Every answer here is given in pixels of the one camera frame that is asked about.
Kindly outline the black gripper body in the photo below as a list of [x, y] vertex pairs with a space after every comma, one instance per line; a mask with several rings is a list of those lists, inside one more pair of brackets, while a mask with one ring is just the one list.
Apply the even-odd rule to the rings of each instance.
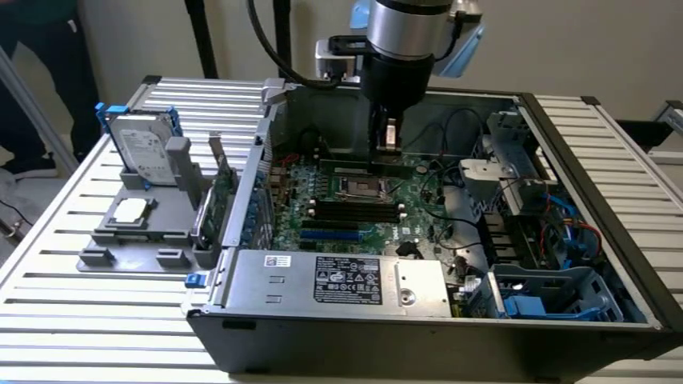
[[362, 93], [376, 107], [407, 109], [424, 97], [432, 69], [432, 54], [407, 61], [368, 54], [363, 57]]

